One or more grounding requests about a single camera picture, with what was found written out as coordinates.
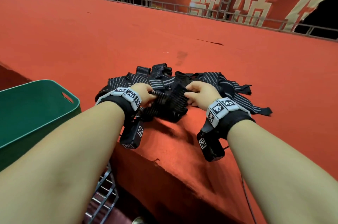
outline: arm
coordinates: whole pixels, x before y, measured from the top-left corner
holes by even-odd
[[[187,89],[188,103],[205,111],[221,98],[207,83]],[[249,120],[235,124],[227,140],[268,223],[338,223],[337,181],[310,159]]]
[[[135,84],[146,106],[149,85]],[[113,102],[68,120],[0,172],[2,223],[73,224],[84,218],[124,122]]]

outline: black wrist strap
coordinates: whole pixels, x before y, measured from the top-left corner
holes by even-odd
[[[99,104],[105,101],[114,102],[119,107],[122,108],[122,110],[124,111],[124,124],[123,124],[124,127],[128,126],[131,123],[131,121],[134,119],[136,115],[136,111],[133,110],[128,100],[124,99],[123,97],[119,97],[119,96],[108,96],[106,98],[103,98],[99,102]]]
[[[251,118],[246,112],[242,110],[232,111],[229,112],[226,116],[224,116],[218,123],[216,130],[218,131],[219,135],[223,139],[227,139],[228,133],[230,129],[240,121],[243,120],[250,120],[256,122],[254,119]]]

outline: red platform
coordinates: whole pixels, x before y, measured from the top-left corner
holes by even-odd
[[[250,100],[273,110],[255,116],[259,125],[338,178],[337,43],[105,0],[0,3],[2,65],[58,82],[82,110],[108,78],[138,65],[220,71],[252,84]],[[178,124],[147,124],[140,148],[116,146],[116,181],[163,223],[253,223],[231,150],[218,162],[203,159],[195,135],[204,120],[190,108]]]

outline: green plastic basket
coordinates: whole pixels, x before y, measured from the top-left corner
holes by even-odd
[[[0,171],[79,113],[79,99],[52,80],[0,91]]]

